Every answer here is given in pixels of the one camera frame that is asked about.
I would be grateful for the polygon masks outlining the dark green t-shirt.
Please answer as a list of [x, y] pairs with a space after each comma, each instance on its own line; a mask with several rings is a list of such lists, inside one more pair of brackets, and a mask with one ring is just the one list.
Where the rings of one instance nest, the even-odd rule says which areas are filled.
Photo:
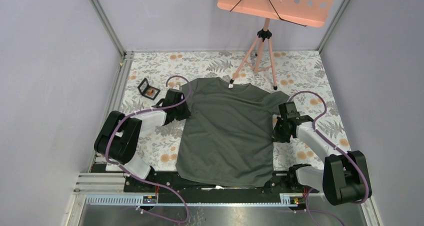
[[262, 187], [272, 177], [273, 118], [288, 101], [282, 91], [219, 77], [181, 87], [189, 95], [176, 170], [187, 180], [226, 187]]

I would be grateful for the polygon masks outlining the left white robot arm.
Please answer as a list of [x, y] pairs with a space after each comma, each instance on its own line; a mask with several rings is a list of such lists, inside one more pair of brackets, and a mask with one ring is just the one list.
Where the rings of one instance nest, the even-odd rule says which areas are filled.
[[137, 177], [136, 185], [148, 192], [154, 188], [155, 178], [149, 174], [152, 167], [136, 153], [140, 133], [185, 120], [190, 115], [185, 94], [169, 89], [165, 98], [151, 109], [129, 115], [116, 110], [110, 112], [94, 142], [94, 150], [109, 161], [123, 166], [128, 174]]

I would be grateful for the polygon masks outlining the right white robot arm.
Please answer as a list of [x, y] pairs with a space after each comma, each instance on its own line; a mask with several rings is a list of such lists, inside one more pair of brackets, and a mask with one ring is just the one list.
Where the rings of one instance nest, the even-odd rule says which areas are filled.
[[293, 192], [305, 186], [322, 192], [333, 206], [363, 203], [372, 196], [372, 187], [365, 155], [359, 151], [344, 151], [321, 132], [314, 129], [314, 120], [301, 115], [294, 102], [278, 106], [280, 115], [273, 130], [273, 139], [289, 143], [298, 139], [324, 163], [323, 169], [309, 164], [295, 164], [289, 168], [287, 187]]

